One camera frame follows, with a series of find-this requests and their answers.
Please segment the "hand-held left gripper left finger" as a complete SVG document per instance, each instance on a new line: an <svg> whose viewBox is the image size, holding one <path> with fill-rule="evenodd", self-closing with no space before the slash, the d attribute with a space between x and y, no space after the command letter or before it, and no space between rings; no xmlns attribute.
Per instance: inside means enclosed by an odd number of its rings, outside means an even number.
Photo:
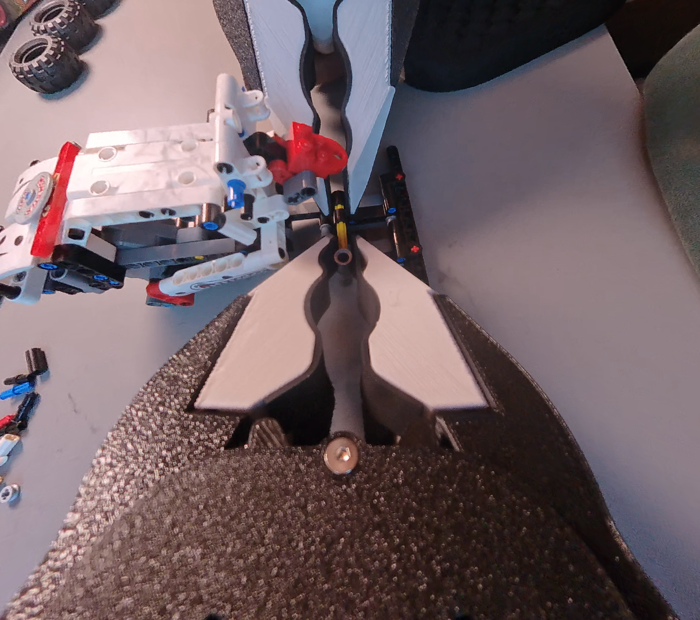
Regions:
<svg viewBox="0 0 700 620"><path fill-rule="evenodd" d="M335 396L318 323L330 305L334 248L319 240L249 293L196 409L272 417L293 444L328 435Z"/></svg>

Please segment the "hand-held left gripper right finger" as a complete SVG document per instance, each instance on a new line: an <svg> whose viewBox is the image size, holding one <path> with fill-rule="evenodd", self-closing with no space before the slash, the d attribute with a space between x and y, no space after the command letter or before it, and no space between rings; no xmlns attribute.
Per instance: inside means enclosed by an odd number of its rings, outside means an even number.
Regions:
<svg viewBox="0 0 700 620"><path fill-rule="evenodd" d="M435 293L362 238L355 242L361 395L369 444L437 444L437 426L489 417L489 401Z"/></svg>

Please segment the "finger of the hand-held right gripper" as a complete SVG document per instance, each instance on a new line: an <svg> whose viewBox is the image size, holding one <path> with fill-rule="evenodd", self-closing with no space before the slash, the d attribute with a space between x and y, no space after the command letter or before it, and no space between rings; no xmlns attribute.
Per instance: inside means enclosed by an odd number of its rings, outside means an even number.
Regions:
<svg viewBox="0 0 700 620"><path fill-rule="evenodd" d="M287 149L288 163L276 161L275 179L297 204L316 188L322 215L334 214L328 176L336 174L336 142L319 134L320 119L311 101L314 47L302 8L293 0L243 0L262 89L274 130Z"/></svg>
<svg viewBox="0 0 700 620"><path fill-rule="evenodd" d="M335 44L348 69L342 108L349 159L346 190L355 212L365 192L395 88L390 83L392 0L338 0Z"/></svg>

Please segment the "white brick toy truck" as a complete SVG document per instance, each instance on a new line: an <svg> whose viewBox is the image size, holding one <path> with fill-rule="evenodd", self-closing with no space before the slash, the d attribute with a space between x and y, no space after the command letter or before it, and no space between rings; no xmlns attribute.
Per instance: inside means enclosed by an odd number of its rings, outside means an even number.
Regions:
<svg viewBox="0 0 700 620"><path fill-rule="evenodd" d="M35 161L17 180L1 229L1 300L101 294L146 273L146 301L191 307L202 290L284 268L293 214L273 163L286 147L256 130L261 91L218 76L206 122L89 136Z"/></svg>

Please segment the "person's right forearm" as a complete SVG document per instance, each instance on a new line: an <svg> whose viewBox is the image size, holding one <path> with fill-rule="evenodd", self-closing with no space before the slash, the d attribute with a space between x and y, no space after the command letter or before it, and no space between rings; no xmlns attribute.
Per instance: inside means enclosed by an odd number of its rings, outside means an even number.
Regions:
<svg viewBox="0 0 700 620"><path fill-rule="evenodd" d="M626 0L421 0L404 63L424 91L480 85L604 23Z"/></svg>

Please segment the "pile of small brick pieces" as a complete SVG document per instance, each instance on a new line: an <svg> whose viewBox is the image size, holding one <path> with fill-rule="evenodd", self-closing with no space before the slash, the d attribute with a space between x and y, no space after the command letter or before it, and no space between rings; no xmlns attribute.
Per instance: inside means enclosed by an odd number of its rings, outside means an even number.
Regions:
<svg viewBox="0 0 700 620"><path fill-rule="evenodd" d="M27 370L4 380L5 389L1 401L22 397L12 414L1 417L1 467L8 462L15 447L20 443L40 395L36 391L38 381L48 372L48 360L43 349L33 347L25 352Z"/></svg>

